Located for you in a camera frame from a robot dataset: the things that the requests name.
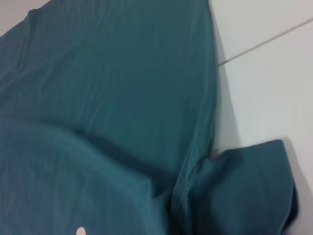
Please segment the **teal t-shirt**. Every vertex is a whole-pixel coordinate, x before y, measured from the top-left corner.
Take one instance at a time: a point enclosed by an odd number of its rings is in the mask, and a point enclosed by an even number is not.
[[[281,141],[210,159],[206,0],[51,0],[0,37],[0,234],[280,235]]]

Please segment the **tile grout line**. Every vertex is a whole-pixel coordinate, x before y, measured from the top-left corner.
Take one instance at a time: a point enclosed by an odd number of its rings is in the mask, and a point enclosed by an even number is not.
[[[310,18],[310,19],[308,19],[308,20],[306,20],[306,21],[304,21],[304,22],[302,22],[302,23],[300,23],[300,24],[298,24],[298,25],[295,26],[295,27],[292,27],[292,28],[286,30],[285,32],[282,32],[282,33],[280,33],[280,34],[278,34],[278,35],[276,35],[276,36],[274,36],[274,37],[272,37],[272,38],[270,38],[270,39],[268,39],[268,40],[266,40],[266,41],[264,41],[264,42],[262,42],[262,43],[260,43],[260,44],[258,44],[258,45],[256,45],[256,46],[254,46],[254,47],[251,47],[251,48],[248,49],[248,50],[245,50],[244,52],[239,53],[238,55],[235,55],[234,57],[231,57],[231,58],[228,59],[228,60],[225,60],[225,61],[221,62],[220,64],[218,64],[218,67],[220,67],[220,66],[222,66],[222,65],[224,65],[224,64],[226,64],[226,63],[228,63],[228,62],[230,62],[230,61],[232,61],[232,60],[234,60],[234,59],[237,59],[238,57],[240,57],[240,56],[242,56],[242,55],[244,55],[244,54],[247,54],[247,53],[249,53],[250,51],[253,51],[253,50],[255,50],[255,49],[257,49],[257,48],[259,48],[259,47],[261,47],[261,46],[263,46],[263,45],[265,45],[265,44],[267,44],[267,43],[269,43],[269,42],[271,42],[271,41],[273,41],[273,40],[275,40],[275,39],[277,39],[277,38],[280,38],[280,37],[282,37],[282,36],[284,36],[284,35],[286,35],[286,34],[292,32],[292,31],[294,31],[294,30],[296,30],[296,29],[298,29],[298,28],[300,28],[300,27],[302,27],[302,26],[304,26],[304,25],[310,23],[310,22],[313,22],[313,17]]]

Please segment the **white floor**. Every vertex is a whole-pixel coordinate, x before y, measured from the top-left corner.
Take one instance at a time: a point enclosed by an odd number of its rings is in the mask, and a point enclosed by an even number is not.
[[[300,199],[290,235],[311,235],[313,1],[209,1],[221,84],[216,148],[283,139]],[[0,0],[0,35],[46,2]]]

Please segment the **white tile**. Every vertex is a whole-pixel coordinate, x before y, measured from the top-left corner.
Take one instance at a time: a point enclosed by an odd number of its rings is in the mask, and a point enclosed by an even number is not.
[[[312,0],[209,0],[219,62],[313,17]]]
[[[24,20],[27,13],[49,0],[0,0],[0,36]]]
[[[313,23],[221,67],[217,148],[284,139],[301,212],[291,234],[313,231]]]

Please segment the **teal fabric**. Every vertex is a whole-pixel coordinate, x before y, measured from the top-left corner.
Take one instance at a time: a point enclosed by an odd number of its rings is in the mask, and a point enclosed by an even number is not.
[[[52,0],[0,38],[0,234],[280,235],[281,141],[210,159],[206,0]]]

